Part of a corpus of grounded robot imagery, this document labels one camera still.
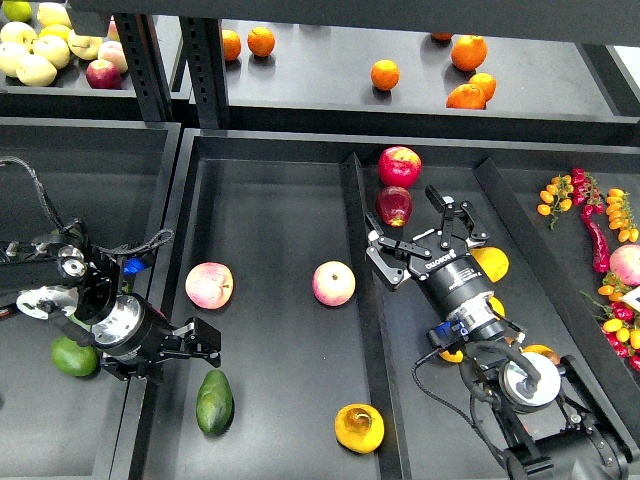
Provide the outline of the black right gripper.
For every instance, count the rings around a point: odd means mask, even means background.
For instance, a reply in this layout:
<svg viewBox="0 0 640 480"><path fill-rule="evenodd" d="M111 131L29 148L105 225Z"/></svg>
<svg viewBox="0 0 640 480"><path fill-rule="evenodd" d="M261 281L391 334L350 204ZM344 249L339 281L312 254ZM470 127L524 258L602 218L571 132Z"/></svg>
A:
<svg viewBox="0 0 640 480"><path fill-rule="evenodd" d="M441 322L427 333L429 340L495 340L506 322L489 305L492 282L469 252L465 239L454 236L455 202L445 200L433 185L425 195L441 214L440 230L431 229L405 242L385 234L368 212L366 259L391 291L416 282Z"/></svg>

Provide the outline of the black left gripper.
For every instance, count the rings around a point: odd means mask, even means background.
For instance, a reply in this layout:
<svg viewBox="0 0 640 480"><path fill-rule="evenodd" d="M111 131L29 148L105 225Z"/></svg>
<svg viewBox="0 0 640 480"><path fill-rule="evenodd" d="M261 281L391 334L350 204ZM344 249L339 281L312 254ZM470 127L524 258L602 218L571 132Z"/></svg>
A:
<svg viewBox="0 0 640 480"><path fill-rule="evenodd" d="M172 359L202 359L221 366L221 333L206 321L189 318L175 327L146 299L121 295L102 321L92 326L100 366L120 380L163 380L162 365Z"/></svg>

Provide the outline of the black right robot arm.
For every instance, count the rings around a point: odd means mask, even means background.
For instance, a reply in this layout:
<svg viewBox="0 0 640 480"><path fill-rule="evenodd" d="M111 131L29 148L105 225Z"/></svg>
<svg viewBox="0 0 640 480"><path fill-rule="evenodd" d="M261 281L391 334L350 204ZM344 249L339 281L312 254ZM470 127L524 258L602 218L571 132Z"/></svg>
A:
<svg viewBox="0 0 640 480"><path fill-rule="evenodd" d="M468 201L425 194L440 224L409 241L389 236L413 201L397 186L378 193L367 214L366 258L391 291L415 282L440 322L426 334L429 352L462 357L469 393L463 419L511 479L626 479L630 446L582 378L571 356L526 350L525 331L492 304L497 279L480 253L489 234Z"/></svg>

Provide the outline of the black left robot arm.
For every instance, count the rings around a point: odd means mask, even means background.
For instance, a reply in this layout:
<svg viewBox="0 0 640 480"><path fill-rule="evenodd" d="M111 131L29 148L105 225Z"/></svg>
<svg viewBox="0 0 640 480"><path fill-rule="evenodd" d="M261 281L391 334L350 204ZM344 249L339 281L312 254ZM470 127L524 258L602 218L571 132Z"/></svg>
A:
<svg viewBox="0 0 640 480"><path fill-rule="evenodd" d="M172 240L172 230L161 229L134 247L98 246L82 221L60 219L29 163L4 156L1 164L26 170L54 226L28 242L2 242L1 292L12 299L5 311L48 322L79 346L95 348L100 367L120 380L159 383L163 363L172 359L202 359L220 366L217 329L197 317L174 327L148 300L122 287L126 261L155 252Z"/></svg>

